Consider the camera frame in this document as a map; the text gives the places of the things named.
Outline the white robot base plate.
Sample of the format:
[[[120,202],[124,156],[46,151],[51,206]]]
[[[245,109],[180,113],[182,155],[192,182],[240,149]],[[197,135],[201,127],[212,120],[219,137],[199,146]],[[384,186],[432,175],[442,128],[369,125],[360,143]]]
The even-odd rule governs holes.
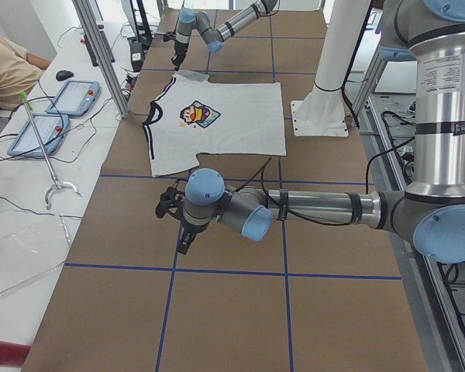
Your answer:
[[[305,102],[291,101],[291,118],[295,136],[348,137],[343,102],[317,104],[315,110],[302,108]]]

